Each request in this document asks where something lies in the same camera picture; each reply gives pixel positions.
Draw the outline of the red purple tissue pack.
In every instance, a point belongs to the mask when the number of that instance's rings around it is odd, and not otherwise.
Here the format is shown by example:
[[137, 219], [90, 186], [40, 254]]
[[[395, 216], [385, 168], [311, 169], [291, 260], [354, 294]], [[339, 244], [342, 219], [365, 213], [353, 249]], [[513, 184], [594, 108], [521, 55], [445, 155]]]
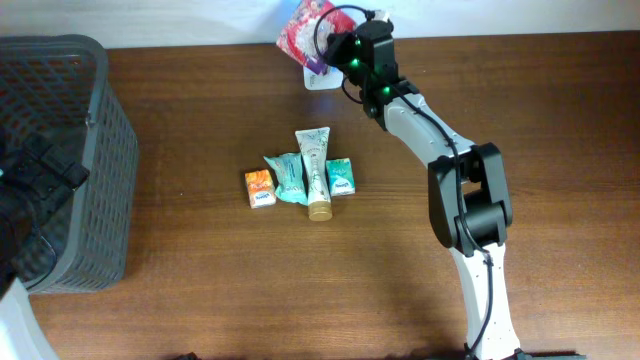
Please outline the red purple tissue pack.
[[276, 41], [285, 54], [316, 75], [328, 71], [328, 65], [318, 54], [327, 49], [328, 36], [356, 27], [356, 22], [343, 10], [333, 8], [327, 0], [301, 1]]

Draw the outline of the white tube gold cap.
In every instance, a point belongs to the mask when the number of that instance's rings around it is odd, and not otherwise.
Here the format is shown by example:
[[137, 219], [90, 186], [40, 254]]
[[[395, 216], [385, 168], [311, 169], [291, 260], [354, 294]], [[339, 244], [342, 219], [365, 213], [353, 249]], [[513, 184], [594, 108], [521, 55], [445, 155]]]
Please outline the white tube gold cap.
[[326, 175], [329, 134], [329, 127], [295, 132], [307, 175], [308, 216], [316, 222], [328, 221], [333, 216]]

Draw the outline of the small green tissue packet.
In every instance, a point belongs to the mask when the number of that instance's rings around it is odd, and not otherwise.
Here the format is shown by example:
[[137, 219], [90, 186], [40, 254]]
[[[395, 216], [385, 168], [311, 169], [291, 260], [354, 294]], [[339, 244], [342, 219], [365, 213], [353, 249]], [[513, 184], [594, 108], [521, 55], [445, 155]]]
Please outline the small green tissue packet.
[[329, 191], [332, 197], [351, 195], [356, 192], [351, 160], [349, 158], [326, 161]]

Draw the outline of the teal soap pouch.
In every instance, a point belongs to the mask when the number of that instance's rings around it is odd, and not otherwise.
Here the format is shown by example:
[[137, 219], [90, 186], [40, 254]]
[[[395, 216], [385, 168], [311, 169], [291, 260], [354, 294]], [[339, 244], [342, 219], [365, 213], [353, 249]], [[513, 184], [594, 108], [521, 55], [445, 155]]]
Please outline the teal soap pouch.
[[308, 198], [303, 181], [301, 154], [286, 153], [276, 157], [264, 156], [264, 160], [274, 170], [277, 178], [276, 197], [283, 202], [307, 206]]

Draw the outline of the orange tissue packet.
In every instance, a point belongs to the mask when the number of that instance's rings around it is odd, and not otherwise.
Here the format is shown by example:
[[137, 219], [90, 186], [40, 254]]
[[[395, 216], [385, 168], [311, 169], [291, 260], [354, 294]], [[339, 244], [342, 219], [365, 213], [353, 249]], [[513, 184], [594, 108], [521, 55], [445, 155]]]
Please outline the orange tissue packet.
[[274, 182], [267, 169], [245, 173], [244, 178], [252, 209], [276, 203]]

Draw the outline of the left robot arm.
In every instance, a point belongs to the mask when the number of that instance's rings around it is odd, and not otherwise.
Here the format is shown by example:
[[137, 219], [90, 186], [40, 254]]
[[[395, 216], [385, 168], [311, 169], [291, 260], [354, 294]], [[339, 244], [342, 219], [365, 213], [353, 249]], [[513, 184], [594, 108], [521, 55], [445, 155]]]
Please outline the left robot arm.
[[30, 133], [16, 151], [1, 147], [3, 359], [56, 357], [35, 318], [14, 261], [88, 177], [89, 170], [82, 163], [39, 133]]

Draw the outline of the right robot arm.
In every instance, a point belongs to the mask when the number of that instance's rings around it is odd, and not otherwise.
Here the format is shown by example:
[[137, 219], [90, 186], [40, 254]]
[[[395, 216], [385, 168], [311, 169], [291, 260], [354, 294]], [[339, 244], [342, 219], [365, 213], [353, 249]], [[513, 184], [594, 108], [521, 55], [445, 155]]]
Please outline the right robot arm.
[[393, 25], [368, 20], [332, 33], [322, 58], [359, 88], [368, 117], [425, 165], [429, 221], [454, 259], [467, 318], [468, 359], [514, 359], [521, 344], [506, 290], [504, 258], [513, 221], [504, 161], [496, 145], [477, 145], [441, 120], [400, 76]]

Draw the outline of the white barcode scanner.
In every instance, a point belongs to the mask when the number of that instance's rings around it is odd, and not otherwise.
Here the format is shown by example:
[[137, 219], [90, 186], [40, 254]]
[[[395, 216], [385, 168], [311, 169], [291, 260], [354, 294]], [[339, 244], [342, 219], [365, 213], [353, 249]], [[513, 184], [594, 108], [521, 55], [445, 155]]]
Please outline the white barcode scanner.
[[304, 86], [310, 91], [334, 90], [341, 87], [344, 75], [336, 68], [329, 67], [325, 73], [316, 74], [303, 68]]

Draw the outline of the dark grey plastic basket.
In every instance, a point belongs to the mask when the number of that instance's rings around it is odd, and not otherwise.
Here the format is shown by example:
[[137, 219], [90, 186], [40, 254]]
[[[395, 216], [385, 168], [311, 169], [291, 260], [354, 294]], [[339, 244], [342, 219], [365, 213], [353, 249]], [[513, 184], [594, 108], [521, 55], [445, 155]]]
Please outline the dark grey plastic basket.
[[1, 40], [7, 154], [38, 133], [89, 172], [13, 262], [31, 294], [97, 292], [125, 274], [139, 149], [108, 70], [106, 51], [87, 36]]

